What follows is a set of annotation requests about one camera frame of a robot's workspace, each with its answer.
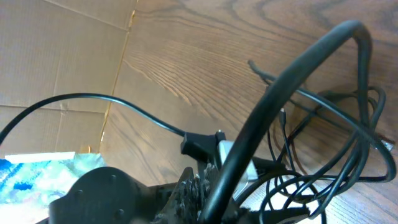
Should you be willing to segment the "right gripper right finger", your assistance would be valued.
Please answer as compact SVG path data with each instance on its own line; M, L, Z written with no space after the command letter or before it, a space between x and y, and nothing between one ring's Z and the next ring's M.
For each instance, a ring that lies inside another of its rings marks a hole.
M238 223L294 224L308 218L310 210L303 207L264 211L250 211L247 208L240 208L236 214Z

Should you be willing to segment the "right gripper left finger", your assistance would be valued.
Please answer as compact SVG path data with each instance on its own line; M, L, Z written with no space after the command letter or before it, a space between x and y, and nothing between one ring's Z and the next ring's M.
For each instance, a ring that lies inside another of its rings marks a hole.
M218 175L217 167L211 163L207 163L203 171L201 178L193 175L191 167L184 169L167 203L152 223L197 223L198 213L203 210Z

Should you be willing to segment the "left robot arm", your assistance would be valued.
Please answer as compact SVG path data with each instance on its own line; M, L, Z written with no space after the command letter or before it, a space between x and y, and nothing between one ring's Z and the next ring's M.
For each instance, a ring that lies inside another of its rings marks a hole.
M146 186L114 167L81 176L66 195L49 205L37 224L150 223L166 205L176 184Z

